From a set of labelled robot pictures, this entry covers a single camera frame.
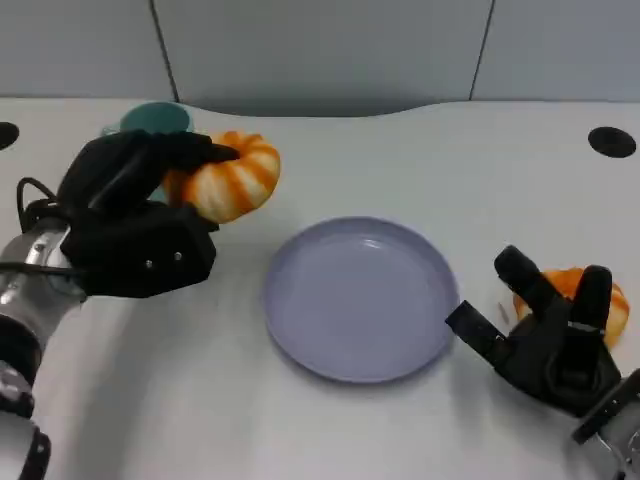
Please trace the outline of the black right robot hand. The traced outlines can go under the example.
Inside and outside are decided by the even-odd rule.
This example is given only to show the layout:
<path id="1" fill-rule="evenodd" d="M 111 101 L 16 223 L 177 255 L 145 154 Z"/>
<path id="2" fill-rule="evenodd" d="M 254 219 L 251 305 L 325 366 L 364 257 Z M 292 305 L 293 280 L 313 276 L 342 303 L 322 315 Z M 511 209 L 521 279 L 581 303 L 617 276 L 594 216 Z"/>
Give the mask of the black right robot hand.
<path id="1" fill-rule="evenodd" d="M 494 267 L 530 314 L 503 335 L 464 301 L 447 325 L 519 391 L 576 417 L 585 415 L 621 381 L 604 342 L 613 290 L 610 270 L 588 266 L 569 298 L 513 245 L 496 257 Z"/>

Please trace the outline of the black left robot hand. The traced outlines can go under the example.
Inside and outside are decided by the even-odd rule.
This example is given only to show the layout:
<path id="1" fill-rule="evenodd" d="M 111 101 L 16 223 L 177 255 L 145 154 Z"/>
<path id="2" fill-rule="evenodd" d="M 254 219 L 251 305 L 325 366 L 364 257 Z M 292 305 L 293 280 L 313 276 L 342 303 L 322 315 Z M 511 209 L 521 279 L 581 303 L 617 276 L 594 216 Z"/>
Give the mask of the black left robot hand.
<path id="1" fill-rule="evenodd" d="M 209 277 L 219 225 L 190 203 L 154 201 L 169 173 L 235 160 L 210 137 L 125 131 L 89 141 L 57 190 L 69 225 L 61 250 L 89 296 L 148 298 Z"/>

